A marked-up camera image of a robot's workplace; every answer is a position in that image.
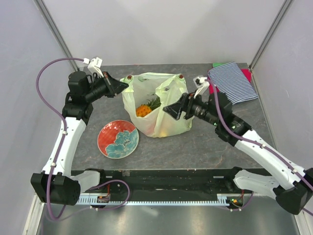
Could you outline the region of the right aluminium frame post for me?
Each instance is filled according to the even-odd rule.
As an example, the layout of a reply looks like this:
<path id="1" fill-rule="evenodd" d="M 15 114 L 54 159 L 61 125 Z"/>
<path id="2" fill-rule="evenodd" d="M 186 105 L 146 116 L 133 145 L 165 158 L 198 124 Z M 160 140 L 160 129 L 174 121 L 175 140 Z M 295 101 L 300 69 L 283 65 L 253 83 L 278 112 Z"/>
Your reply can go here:
<path id="1" fill-rule="evenodd" d="M 271 23 L 265 37 L 263 38 L 256 54 L 254 55 L 251 63 L 249 64 L 249 70 L 253 71 L 253 69 L 256 67 L 257 63 L 259 62 L 261 56 L 265 52 L 267 46 L 271 42 L 275 32 L 277 31 L 279 25 L 283 21 L 285 15 L 287 14 L 289 8 L 293 4 L 294 0 L 284 0 L 283 4 L 281 5 L 278 13 L 276 14 L 273 22 Z"/>

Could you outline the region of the green folded cloth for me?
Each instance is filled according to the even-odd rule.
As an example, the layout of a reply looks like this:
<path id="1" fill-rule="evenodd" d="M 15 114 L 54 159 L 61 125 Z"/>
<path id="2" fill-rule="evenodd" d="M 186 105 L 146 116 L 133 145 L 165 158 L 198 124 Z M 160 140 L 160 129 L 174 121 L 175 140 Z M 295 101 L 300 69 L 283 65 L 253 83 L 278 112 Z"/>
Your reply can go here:
<path id="1" fill-rule="evenodd" d="M 213 63 L 212 64 L 213 68 L 216 68 L 216 67 L 222 66 L 222 65 L 224 65 L 224 63 Z"/>

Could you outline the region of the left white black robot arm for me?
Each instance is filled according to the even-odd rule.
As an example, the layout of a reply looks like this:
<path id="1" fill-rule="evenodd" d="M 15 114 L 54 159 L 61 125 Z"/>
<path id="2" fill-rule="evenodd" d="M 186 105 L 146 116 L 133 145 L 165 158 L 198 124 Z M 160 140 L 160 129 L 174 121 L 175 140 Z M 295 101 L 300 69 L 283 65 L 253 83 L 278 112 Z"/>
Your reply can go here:
<path id="1" fill-rule="evenodd" d="M 107 188 L 104 171 L 87 169 L 73 176 L 71 166 L 78 142 L 93 111 L 93 102 L 103 96 L 113 98 L 128 88 L 108 72 L 87 75 L 76 71 L 68 77 L 69 92 L 61 113 L 61 127 L 53 151 L 41 173 L 34 173 L 31 184 L 44 203 L 74 206 L 81 193 Z"/>

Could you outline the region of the patterned ceramic plate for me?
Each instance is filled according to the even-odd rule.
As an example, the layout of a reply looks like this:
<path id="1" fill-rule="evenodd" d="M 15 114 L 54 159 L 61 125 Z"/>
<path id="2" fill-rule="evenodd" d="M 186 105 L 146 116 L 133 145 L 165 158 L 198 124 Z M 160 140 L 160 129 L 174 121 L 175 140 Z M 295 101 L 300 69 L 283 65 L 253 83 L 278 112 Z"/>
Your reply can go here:
<path id="1" fill-rule="evenodd" d="M 110 159 L 123 159 L 132 154 L 139 143 L 139 132 L 129 121 L 114 120 L 98 134 L 97 146 Z"/>

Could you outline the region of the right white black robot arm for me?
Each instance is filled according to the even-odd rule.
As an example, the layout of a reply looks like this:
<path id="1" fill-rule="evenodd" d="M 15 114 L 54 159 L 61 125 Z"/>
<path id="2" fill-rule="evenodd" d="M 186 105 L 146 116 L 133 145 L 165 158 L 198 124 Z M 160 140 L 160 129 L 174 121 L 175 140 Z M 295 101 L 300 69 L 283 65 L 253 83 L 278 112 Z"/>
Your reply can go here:
<path id="1" fill-rule="evenodd" d="M 214 125 L 221 140 L 249 155 L 269 173 L 264 176 L 234 167 L 235 175 L 224 180 L 228 192 L 243 189 L 262 194 L 294 215 L 304 210 L 312 198 L 313 170 L 292 163 L 264 141 L 248 123 L 233 114 L 225 94 L 211 94 L 204 102 L 201 95 L 184 93 L 163 111 L 175 120 L 185 114 L 184 119 L 197 117 Z"/>

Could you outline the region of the blue white striped cloth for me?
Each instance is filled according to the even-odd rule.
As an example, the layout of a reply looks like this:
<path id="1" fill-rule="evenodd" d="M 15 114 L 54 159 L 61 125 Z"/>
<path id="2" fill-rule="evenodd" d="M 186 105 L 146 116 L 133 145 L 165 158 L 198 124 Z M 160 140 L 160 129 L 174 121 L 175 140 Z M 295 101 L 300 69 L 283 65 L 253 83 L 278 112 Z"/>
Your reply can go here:
<path id="1" fill-rule="evenodd" d="M 248 82 L 235 62 L 210 69 L 208 78 L 214 83 L 217 92 L 226 94 L 232 104 L 258 98 L 252 84 Z"/>

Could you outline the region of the magenta folded cloth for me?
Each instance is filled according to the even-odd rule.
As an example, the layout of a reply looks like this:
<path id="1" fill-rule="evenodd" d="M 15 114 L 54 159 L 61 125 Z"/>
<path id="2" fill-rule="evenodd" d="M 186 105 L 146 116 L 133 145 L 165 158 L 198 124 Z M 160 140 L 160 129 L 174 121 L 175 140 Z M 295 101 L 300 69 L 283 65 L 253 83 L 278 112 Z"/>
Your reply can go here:
<path id="1" fill-rule="evenodd" d="M 246 79 L 248 80 L 249 83 L 251 83 L 251 72 L 249 71 L 249 69 L 241 69 L 242 73 L 244 74 L 244 76 L 246 77 Z M 209 87 L 209 93 L 213 94 L 213 88 Z"/>

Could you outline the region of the green avocado print plastic bag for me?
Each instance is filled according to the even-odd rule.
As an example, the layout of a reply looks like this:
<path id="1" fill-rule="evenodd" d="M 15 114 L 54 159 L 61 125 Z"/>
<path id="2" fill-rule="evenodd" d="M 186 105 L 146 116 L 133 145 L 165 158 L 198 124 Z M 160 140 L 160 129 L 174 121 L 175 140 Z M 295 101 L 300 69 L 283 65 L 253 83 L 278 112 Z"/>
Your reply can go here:
<path id="1" fill-rule="evenodd" d="M 162 108 L 178 101 L 188 89 L 182 74 L 147 72 L 139 75 L 128 75 L 121 82 L 129 84 L 122 92 L 124 108 L 135 127 L 148 137 L 162 138 L 179 135 L 192 127 L 192 119 L 182 117 L 174 120 Z M 145 117 L 136 116 L 136 108 L 148 100 L 160 98 L 161 105 Z"/>

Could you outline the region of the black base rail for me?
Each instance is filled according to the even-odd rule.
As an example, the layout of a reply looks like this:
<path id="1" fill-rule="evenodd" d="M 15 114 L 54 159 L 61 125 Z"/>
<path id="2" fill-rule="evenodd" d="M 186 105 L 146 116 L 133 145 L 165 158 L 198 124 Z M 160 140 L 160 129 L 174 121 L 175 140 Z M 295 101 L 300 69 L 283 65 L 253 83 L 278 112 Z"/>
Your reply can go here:
<path id="1" fill-rule="evenodd" d="M 153 169 L 153 170 L 103 170 L 100 183 L 109 180 L 122 180 L 129 185 L 131 193 L 136 191 L 184 190 L 240 193 L 233 182 L 234 176 L 242 170 L 232 169 Z"/>

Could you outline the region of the left aluminium frame post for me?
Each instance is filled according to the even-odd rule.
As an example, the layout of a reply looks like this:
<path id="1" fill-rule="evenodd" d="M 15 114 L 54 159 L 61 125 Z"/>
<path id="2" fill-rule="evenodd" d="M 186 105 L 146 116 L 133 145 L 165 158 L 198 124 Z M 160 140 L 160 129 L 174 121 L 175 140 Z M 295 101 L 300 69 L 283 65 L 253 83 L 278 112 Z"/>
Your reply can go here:
<path id="1" fill-rule="evenodd" d="M 43 0 L 33 0 L 36 4 L 37 8 L 39 9 L 41 15 L 43 16 L 46 24 L 48 25 L 50 31 L 52 32 L 54 38 L 56 39 L 58 45 L 60 46 L 63 54 L 70 58 L 72 57 L 72 53 L 70 52 L 61 32 L 59 31 L 48 7 L 46 6 L 45 2 Z"/>

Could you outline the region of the aluminium frame post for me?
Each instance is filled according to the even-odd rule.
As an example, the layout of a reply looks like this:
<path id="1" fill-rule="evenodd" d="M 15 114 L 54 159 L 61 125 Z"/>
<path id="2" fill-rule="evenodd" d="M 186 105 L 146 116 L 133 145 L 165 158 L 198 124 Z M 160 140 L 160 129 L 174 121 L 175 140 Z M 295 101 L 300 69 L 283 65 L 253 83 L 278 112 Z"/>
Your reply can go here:
<path id="1" fill-rule="evenodd" d="M 293 4 L 294 0 L 284 0 L 283 4 L 281 5 L 278 13 L 276 14 L 273 22 L 271 23 L 265 37 L 263 38 L 256 54 L 254 55 L 251 63 L 249 64 L 249 70 L 253 71 L 253 69 L 256 67 L 257 63 L 259 62 L 261 56 L 265 52 L 267 46 L 271 42 L 275 32 L 277 31 L 279 25 L 283 21 L 285 15 L 287 14 L 289 8 Z"/>
<path id="2" fill-rule="evenodd" d="M 70 52 L 61 32 L 59 31 L 48 7 L 46 6 L 45 2 L 43 0 L 33 0 L 36 4 L 37 8 L 39 9 L 41 15 L 43 16 L 46 24 L 48 25 L 50 31 L 52 32 L 54 38 L 56 39 L 58 45 L 60 46 L 63 54 L 70 58 L 72 57 L 72 53 Z"/>

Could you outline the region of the orange toy pineapple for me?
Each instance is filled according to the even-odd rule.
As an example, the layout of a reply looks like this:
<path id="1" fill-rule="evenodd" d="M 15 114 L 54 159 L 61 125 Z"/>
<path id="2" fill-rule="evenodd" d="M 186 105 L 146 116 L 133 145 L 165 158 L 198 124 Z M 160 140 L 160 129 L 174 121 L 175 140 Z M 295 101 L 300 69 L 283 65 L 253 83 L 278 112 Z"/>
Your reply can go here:
<path id="1" fill-rule="evenodd" d="M 139 107 L 136 108 L 136 116 L 137 117 L 145 117 L 148 114 L 150 114 L 153 110 L 158 108 L 161 105 L 160 98 L 153 98 L 151 100 L 148 100 L 146 104 L 142 104 Z"/>

